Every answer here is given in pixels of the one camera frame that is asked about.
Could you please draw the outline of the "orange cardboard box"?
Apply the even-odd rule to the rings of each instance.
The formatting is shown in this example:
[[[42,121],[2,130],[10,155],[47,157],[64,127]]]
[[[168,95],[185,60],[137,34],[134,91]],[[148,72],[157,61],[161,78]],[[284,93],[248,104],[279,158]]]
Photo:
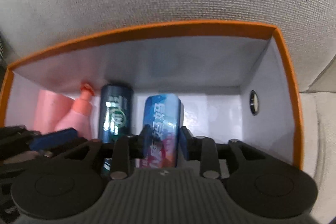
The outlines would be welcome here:
[[[81,83],[184,93],[194,134],[241,139],[303,166],[303,118],[288,48],[276,26],[226,20],[155,23],[57,44],[7,67],[1,125],[31,127],[38,90],[76,93]]]

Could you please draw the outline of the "blue pink snack packet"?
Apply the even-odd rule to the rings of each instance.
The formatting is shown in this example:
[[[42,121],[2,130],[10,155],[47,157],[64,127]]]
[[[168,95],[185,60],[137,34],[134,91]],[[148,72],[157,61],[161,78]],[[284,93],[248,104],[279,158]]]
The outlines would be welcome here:
[[[139,168],[176,166],[181,107],[181,100],[172,93],[146,99],[142,125],[149,130],[145,133],[143,158],[137,163]]]

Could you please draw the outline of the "pink cylindrical cup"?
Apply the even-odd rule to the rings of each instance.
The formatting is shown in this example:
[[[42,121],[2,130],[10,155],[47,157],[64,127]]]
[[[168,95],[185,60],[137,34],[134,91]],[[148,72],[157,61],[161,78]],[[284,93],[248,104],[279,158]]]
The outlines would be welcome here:
[[[41,134],[54,132],[56,125],[70,111],[73,102],[68,96],[41,89],[35,109],[33,130]]]

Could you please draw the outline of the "pink pump bottle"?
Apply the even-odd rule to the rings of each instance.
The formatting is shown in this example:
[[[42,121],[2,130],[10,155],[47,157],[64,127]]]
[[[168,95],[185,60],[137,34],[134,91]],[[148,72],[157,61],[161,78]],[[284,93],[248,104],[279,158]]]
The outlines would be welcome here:
[[[92,97],[95,95],[93,88],[88,83],[83,83],[80,88],[80,95],[74,100],[70,111],[55,126],[55,131],[73,128],[81,138],[91,140],[93,138],[91,129]]]

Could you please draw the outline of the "beige fabric sofa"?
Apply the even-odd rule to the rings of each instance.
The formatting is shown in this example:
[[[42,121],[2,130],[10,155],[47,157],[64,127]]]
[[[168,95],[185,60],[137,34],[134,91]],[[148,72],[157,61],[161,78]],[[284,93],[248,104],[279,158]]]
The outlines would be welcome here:
[[[80,36],[189,19],[278,26],[293,61],[305,128],[304,169],[320,223],[335,219],[335,0],[1,0],[1,68]]]

